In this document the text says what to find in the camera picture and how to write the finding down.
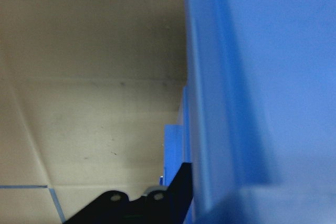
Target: blue plastic container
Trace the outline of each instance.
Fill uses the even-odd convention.
[[[185,6],[193,222],[334,223],[336,0]]]

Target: beige floor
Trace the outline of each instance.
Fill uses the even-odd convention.
[[[0,223],[60,223],[162,174],[186,79],[183,0],[0,0]],[[46,185],[8,189],[8,185]]]

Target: black bracket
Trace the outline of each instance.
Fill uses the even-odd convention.
[[[129,201],[121,191],[107,191],[64,224],[182,224],[193,198],[191,163],[182,163],[166,189]]]

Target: blue tape line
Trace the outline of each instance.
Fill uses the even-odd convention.
[[[56,210],[57,210],[57,212],[58,212],[58,216],[59,216],[59,218],[61,219],[62,223],[64,223],[64,222],[66,221],[66,219],[65,219],[65,216],[64,216],[64,214],[63,214],[61,205],[60,205],[60,203],[59,203],[59,201],[58,201],[56,192],[55,192],[55,190],[52,189],[52,188],[49,188],[49,192],[50,192],[50,195],[51,195],[51,197],[52,197],[52,200],[54,201]]]
[[[48,186],[34,186],[34,185],[0,186],[0,189],[38,189],[38,188],[48,188]]]

